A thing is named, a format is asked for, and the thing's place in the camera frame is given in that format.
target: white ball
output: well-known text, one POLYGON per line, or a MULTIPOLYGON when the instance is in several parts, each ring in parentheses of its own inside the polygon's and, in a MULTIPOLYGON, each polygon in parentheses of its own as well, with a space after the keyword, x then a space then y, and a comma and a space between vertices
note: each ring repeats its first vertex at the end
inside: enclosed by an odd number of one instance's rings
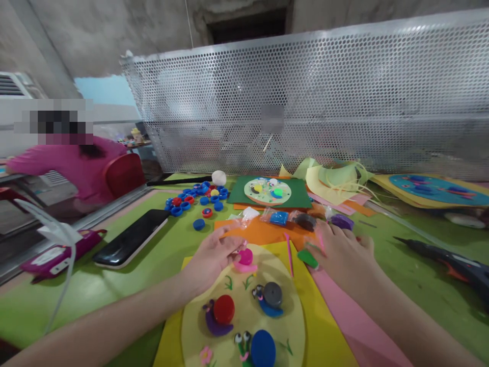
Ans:
POLYGON ((226 174, 223 171, 214 171, 212 174, 212 182, 216 186, 224 186, 226 184, 226 174))

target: glue gun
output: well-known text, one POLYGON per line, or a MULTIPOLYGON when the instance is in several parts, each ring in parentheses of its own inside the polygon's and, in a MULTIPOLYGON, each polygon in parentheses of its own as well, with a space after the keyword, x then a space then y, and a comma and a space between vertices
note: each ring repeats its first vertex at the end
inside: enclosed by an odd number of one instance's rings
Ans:
POLYGON ((487 265, 421 241, 404 240, 395 236, 394 238, 419 255, 445 264, 448 267, 448 275, 467 283, 477 293, 484 303, 485 311, 489 313, 489 267, 487 265))

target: pink paper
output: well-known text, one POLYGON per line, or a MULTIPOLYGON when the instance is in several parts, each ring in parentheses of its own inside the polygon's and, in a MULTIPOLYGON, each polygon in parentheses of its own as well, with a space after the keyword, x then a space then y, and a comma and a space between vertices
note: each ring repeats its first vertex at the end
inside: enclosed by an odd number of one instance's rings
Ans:
POLYGON ((398 346, 324 270, 308 270, 360 367, 412 367, 398 346))
MULTIPOLYGON (((309 197, 311 197, 314 200, 316 200, 318 203, 323 204, 323 205, 328 205, 332 209, 334 209, 336 211, 339 211, 339 212, 341 212, 343 214, 352 215, 353 213, 356 212, 355 209, 349 207, 348 205, 346 205, 344 203, 343 204, 340 204, 340 205, 333 205, 329 201, 324 200, 322 197, 317 196, 316 194, 308 193, 308 195, 309 195, 309 197)), ((370 196, 365 195, 365 194, 356 194, 355 196, 352 196, 350 198, 351 201, 356 201, 360 205, 364 205, 367 202, 368 199, 370 199, 370 196)))

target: white cable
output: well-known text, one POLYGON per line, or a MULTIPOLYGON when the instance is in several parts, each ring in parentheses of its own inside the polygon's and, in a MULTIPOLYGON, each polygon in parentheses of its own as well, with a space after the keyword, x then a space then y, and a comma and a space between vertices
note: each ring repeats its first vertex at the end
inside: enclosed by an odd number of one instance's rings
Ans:
POLYGON ((48 213, 46 213, 44 210, 40 209, 39 207, 24 201, 24 200, 19 200, 15 199, 15 201, 22 206, 25 210, 33 214, 34 216, 37 217, 37 215, 42 216, 43 218, 47 219, 51 223, 53 223, 55 226, 57 226, 61 232, 65 235, 67 241, 68 241, 68 246, 71 247, 71 257, 70 257, 70 263, 68 264, 68 271, 66 274, 66 280, 65 280, 65 286, 63 287, 63 290, 61 291, 61 295, 58 299, 58 303, 56 304, 55 310, 51 315, 51 318, 49 319, 49 322, 47 323, 46 330, 44 331, 44 335, 48 334, 49 331, 51 330, 52 324, 55 320, 56 315, 58 314, 58 311, 61 307, 61 302, 63 301, 63 298, 65 297, 66 291, 68 290, 68 285, 70 284, 71 280, 71 274, 73 273, 73 266, 75 264, 75 257, 76 257, 76 243, 73 241, 72 236, 68 233, 66 228, 61 225, 59 221, 57 221, 55 218, 50 216, 48 213))
POLYGON ((263 148, 263 152, 265 152, 266 149, 268 148, 268 144, 270 143, 270 140, 271 140, 272 136, 273 136, 273 134, 270 134, 270 137, 268 138, 268 141, 267 141, 265 147, 263 148))
POLYGON ((441 248, 443 248, 445 250, 448 250, 448 251, 452 251, 453 252, 453 249, 451 248, 450 245, 448 245, 445 242, 439 240, 438 238, 430 235, 429 233, 426 233, 424 230, 419 229, 418 227, 416 227, 413 224, 405 221, 404 219, 398 217, 397 215, 389 212, 388 210, 385 210, 380 205, 377 205, 376 203, 374 203, 372 201, 367 201, 365 203, 365 206, 367 208, 369 208, 369 209, 372 209, 372 210, 376 211, 377 213, 384 214, 385 216, 391 218, 392 220, 396 221, 397 223, 403 225, 404 227, 409 228, 410 230, 412 230, 413 232, 417 233, 418 235, 426 238, 428 241, 431 241, 432 243, 434 243, 438 247, 441 247, 441 248))
POLYGON ((185 9, 187 11, 187 21, 188 21, 188 31, 190 32, 190 42, 192 43, 192 48, 194 48, 194 39, 192 38, 192 28, 190 28, 190 18, 188 17, 187 0, 185 0, 185 9))

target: red chair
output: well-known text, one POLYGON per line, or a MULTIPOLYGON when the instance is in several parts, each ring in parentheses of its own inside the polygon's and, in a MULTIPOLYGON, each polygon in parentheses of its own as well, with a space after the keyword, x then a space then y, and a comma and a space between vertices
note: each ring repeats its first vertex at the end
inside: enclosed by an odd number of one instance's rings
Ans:
POLYGON ((17 209, 21 210, 23 213, 27 213, 27 211, 22 206, 17 204, 14 201, 14 199, 20 199, 27 202, 31 202, 30 200, 26 199, 24 196, 20 195, 17 191, 12 190, 11 188, 0 188, 0 200, 8 200, 13 205, 15 205, 17 209))
POLYGON ((110 161, 103 171, 103 177, 114 199, 146 183, 141 159, 136 153, 125 154, 110 161))

